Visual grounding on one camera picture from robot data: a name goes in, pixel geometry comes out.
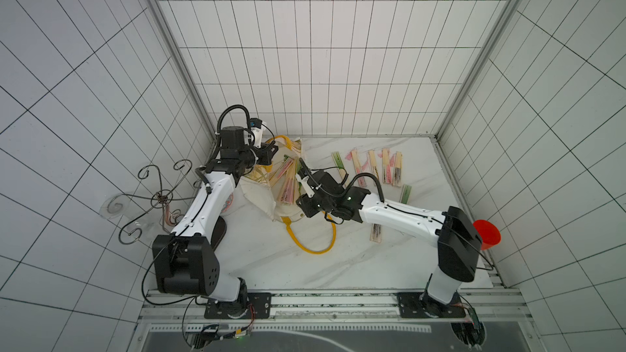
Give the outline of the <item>cream tote bag yellow handles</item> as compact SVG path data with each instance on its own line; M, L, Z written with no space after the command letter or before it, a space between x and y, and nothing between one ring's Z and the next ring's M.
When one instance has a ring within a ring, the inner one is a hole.
M299 158L303 155L302 140L279 135L273 139L278 151L269 166L255 166L239 182L244 197L262 210L270 220L280 222L292 241L308 254L322 255L335 244L337 229L332 228L328 246L322 250L312 250L302 244L295 235L292 224L304 218L304 213L296 205L296 200L304 190L296 179Z

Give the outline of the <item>plain bamboo folding fan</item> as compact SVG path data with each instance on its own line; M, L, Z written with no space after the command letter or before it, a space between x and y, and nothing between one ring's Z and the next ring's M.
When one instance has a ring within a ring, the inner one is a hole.
M369 164L370 173L374 175L377 179L380 179L377 155L374 150L368 151L368 164Z

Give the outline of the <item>grey pink folding fan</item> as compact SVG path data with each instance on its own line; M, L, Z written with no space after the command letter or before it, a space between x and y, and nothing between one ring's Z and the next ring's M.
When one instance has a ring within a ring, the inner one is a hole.
M403 154L401 152L396 152L394 154L394 164L393 164L393 185L395 187L402 186L402 168L403 168Z

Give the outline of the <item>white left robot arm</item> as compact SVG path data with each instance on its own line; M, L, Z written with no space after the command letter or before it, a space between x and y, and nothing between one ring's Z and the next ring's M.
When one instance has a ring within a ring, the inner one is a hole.
M218 131L219 141L205 166L197 169L201 188L191 207L169 235L153 241L156 285L161 293L194 295L218 303L247 307L246 282L220 268L215 248L227 225L222 217L227 200L240 179L254 166L269 166L278 151L267 129L254 118L246 127L228 126Z

